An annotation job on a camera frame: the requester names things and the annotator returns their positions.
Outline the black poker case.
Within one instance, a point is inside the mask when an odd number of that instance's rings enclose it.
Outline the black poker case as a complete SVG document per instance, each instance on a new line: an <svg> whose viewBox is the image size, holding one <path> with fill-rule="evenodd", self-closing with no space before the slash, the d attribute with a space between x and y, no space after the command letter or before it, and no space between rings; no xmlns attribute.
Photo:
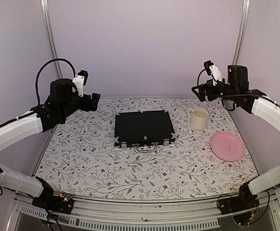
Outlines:
<svg viewBox="0 0 280 231"><path fill-rule="evenodd" d="M170 115L165 110L119 113L115 116L114 145L119 148L168 146L176 140Z"/></svg>

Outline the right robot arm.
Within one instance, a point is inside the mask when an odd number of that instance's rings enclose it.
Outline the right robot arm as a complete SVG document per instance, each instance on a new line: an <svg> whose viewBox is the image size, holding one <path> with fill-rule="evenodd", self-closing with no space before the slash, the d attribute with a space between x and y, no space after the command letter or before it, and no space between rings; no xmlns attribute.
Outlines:
<svg viewBox="0 0 280 231"><path fill-rule="evenodd" d="M249 131L242 123L239 123L239 129L252 151L256 165L264 166L260 167L260 176L241 187L243 193L235 198L235 206L245 210L253 203L253 195L280 187L280 105L262 91L249 89L247 83L215 84L209 80L191 87L191 91L202 102L218 98L232 101L256 117L247 123L251 126Z"/></svg>

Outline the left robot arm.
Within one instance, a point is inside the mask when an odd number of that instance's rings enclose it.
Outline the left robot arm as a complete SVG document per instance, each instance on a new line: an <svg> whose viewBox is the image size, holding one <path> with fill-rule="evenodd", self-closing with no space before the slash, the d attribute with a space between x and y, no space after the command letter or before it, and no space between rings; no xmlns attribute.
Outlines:
<svg viewBox="0 0 280 231"><path fill-rule="evenodd" d="M58 124L64 124L67 118L78 110L96 111L101 95L93 93L75 95L61 101L48 98L44 104L35 106L23 115L0 125L0 153L31 136L45 133ZM26 193L47 209L57 205L52 187L43 179L27 176L0 163L0 187Z"/></svg>

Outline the cream ceramic mug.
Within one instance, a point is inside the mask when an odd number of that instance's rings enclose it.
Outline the cream ceramic mug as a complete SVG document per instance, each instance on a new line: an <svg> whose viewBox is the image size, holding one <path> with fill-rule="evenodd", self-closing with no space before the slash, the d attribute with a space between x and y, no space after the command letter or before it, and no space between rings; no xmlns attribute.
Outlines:
<svg viewBox="0 0 280 231"><path fill-rule="evenodd" d="M209 113L202 109L189 109L187 112L189 117L189 125L195 130L203 130L207 126Z"/></svg>

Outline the floral tablecloth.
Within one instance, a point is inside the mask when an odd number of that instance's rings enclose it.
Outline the floral tablecloth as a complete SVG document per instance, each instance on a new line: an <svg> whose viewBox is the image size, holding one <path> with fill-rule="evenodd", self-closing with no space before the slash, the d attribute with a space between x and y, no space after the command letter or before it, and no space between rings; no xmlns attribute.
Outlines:
<svg viewBox="0 0 280 231"><path fill-rule="evenodd" d="M209 113L205 129L189 125L190 108ZM174 144L152 153L115 147L116 114L153 110L169 113ZM223 131L239 134L220 101L104 98L95 112L78 111L56 128L36 175L56 192L109 199L173 200L235 193L257 176L257 170L248 153L236 162L213 154L211 136Z"/></svg>

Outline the pink plate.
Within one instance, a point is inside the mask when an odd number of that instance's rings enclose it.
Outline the pink plate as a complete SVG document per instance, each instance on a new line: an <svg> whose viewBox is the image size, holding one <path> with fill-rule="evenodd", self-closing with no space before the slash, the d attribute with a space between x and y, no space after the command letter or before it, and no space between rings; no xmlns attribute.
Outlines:
<svg viewBox="0 0 280 231"><path fill-rule="evenodd" d="M210 139L210 145L213 153L224 161L238 161L245 155L242 139L229 132L215 133Z"/></svg>

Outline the right aluminium frame post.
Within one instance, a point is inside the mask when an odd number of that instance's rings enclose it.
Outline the right aluminium frame post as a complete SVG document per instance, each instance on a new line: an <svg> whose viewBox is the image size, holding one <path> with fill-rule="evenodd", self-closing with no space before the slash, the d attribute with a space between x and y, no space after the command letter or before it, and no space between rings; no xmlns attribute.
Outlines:
<svg viewBox="0 0 280 231"><path fill-rule="evenodd" d="M243 0L243 2L242 2L238 36L237 36L236 46L235 46L234 55L233 55L233 59L232 59L232 64L234 64L234 65L239 64L240 54L241 54L243 42L244 42L244 36L245 36L246 29L247 29L247 24L248 24L250 3L251 3L250 0Z"/></svg>

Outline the aluminium frame post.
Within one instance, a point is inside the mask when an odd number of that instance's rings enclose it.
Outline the aluminium frame post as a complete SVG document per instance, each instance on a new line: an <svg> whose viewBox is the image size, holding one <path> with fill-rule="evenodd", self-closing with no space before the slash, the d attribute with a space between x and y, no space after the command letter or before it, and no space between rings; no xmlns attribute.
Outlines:
<svg viewBox="0 0 280 231"><path fill-rule="evenodd" d="M233 59L232 59L232 64L234 64L234 65L239 64L240 54L241 54L243 42L244 42L244 36L245 36L246 29L247 29L247 24L248 24L250 3L251 3L250 0L243 0L243 2L242 2L238 36L237 36L236 46L235 46L234 55L233 55Z"/></svg>
<svg viewBox="0 0 280 231"><path fill-rule="evenodd" d="M53 29L51 24L51 17L50 17L50 10L49 10L49 3L47 0L40 0L41 5L41 13L43 17L46 37L49 44L49 49L51 53L52 59L57 59L57 51L56 51L56 45L54 41L54 35L53 35Z"/></svg>

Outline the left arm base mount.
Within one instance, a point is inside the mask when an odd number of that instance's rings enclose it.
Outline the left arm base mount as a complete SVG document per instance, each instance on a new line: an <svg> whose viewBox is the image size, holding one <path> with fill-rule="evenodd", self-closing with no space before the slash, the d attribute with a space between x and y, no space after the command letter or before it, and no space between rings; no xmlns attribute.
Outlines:
<svg viewBox="0 0 280 231"><path fill-rule="evenodd" d="M39 197L34 197L32 205L47 211L70 215L73 209L74 200L66 193L54 195L52 191L42 192Z"/></svg>

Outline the left aluminium frame post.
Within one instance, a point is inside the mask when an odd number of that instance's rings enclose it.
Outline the left aluminium frame post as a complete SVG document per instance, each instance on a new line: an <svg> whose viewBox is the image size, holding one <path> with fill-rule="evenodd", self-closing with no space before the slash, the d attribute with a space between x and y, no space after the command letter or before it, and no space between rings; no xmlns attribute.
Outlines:
<svg viewBox="0 0 280 231"><path fill-rule="evenodd" d="M43 17L46 37L49 44L49 49L51 53L52 59L57 59L57 51L56 51L56 45L54 41L54 35L53 35L53 29L51 24L51 17L50 17L50 10L49 10L49 3L47 0L40 0L41 5L41 13Z"/></svg>

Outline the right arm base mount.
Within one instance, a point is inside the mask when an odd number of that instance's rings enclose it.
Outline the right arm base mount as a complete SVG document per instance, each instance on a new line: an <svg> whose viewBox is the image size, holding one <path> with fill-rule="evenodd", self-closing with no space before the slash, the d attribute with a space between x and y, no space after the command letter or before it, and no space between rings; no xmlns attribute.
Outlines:
<svg viewBox="0 0 280 231"><path fill-rule="evenodd" d="M216 205L222 215L237 213L249 209L249 212L246 214L233 216L233 220L236 224L240 226L248 226L258 212L260 203L257 195L252 195L247 186L241 186L237 196L222 194L217 199Z"/></svg>

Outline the front aluminium rail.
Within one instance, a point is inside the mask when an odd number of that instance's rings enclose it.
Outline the front aluminium rail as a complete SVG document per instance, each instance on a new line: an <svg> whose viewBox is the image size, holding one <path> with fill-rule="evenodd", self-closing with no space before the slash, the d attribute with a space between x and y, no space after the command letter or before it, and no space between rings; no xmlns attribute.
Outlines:
<svg viewBox="0 0 280 231"><path fill-rule="evenodd" d="M280 231L280 205L273 191L258 195L258 205L230 210L230 194L180 200L114 200L75 196L69 214L46 212L17 194L9 231Z"/></svg>

